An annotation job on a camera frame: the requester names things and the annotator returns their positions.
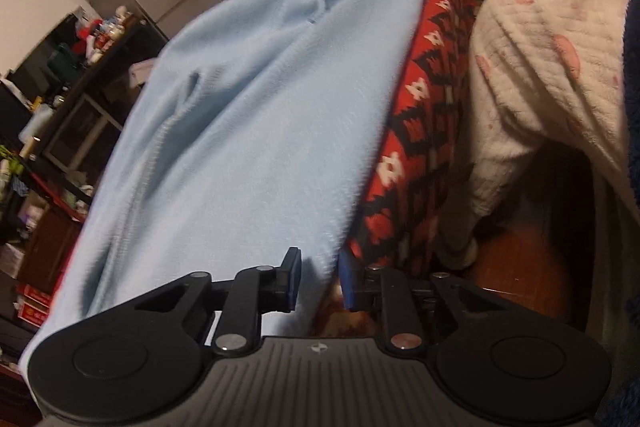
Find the light blue knit garment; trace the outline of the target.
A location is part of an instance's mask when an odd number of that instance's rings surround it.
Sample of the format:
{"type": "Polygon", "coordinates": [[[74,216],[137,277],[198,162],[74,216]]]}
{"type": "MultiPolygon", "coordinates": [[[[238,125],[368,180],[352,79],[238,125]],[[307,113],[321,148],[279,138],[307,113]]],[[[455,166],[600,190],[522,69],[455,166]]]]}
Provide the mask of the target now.
{"type": "Polygon", "coordinates": [[[93,197],[41,343],[194,271],[303,254],[304,335],[371,178],[423,0],[226,0],[163,48],[93,197]]]}

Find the red patterned table cover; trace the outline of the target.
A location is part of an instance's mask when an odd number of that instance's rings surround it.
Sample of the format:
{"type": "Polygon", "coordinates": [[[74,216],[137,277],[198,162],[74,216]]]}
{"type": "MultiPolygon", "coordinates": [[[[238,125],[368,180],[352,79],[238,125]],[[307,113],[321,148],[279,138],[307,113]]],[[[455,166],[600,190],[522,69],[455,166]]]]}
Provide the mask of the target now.
{"type": "Polygon", "coordinates": [[[422,275],[433,256],[439,213],[468,91],[476,0],[424,0],[375,168],[346,251],[366,269],[422,275]]]}

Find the white peach print blanket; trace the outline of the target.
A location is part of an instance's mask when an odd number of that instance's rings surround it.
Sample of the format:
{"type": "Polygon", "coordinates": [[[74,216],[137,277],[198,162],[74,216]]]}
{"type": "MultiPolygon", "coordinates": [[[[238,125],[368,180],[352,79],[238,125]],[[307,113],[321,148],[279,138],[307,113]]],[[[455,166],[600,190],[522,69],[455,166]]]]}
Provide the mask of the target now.
{"type": "Polygon", "coordinates": [[[581,150],[639,213],[639,0],[485,0],[470,39],[469,93],[439,218],[450,270],[548,141],[581,150]]]}

